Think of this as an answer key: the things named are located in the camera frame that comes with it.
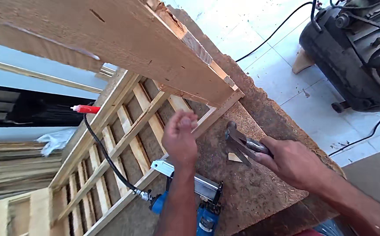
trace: person's left hand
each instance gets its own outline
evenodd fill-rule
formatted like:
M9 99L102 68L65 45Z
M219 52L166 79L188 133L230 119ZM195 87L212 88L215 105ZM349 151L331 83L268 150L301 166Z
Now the person's left hand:
M194 168L197 161L197 145L191 131L197 126L197 115L177 111L165 126L162 146L169 154L175 169Z

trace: forearm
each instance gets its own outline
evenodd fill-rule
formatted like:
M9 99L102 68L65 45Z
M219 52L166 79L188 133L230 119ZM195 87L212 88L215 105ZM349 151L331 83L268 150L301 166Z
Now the forearm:
M331 174L315 193L340 212L360 235L380 235L380 203L338 174Z
M195 169L175 169L155 236L196 235Z

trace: nail hole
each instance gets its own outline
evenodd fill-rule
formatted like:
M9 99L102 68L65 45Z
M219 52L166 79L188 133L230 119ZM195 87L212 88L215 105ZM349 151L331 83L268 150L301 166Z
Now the nail hole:
M93 9L89 9L93 14L94 14L94 16L96 17L96 18L98 18L99 20L101 20L102 22L106 22L105 20L103 20L103 18L101 18L101 16L97 13L97 12L95 12Z

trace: person's right hand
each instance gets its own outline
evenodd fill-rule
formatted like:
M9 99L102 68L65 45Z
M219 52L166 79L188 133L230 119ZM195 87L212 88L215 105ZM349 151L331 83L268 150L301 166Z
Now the person's right hand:
M255 161L297 189L317 193L325 180L336 174L301 142L272 137L265 137L260 142L271 151L274 159L267 154L256 153Z

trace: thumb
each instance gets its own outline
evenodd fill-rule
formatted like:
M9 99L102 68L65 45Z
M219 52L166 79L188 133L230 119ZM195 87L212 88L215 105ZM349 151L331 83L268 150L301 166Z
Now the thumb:
M264 153L256 153L255 159L256 162L260 163L261 165L264 165L274 173L279 171L279 167L277 166L276 162L274 162L273 158L271 156L264 154Z
M184 116L179 125L178 125L178 128L180 130L180 133L188 133L190 134L191 133L191 130L192 130L192 121L189 117L187 116Z

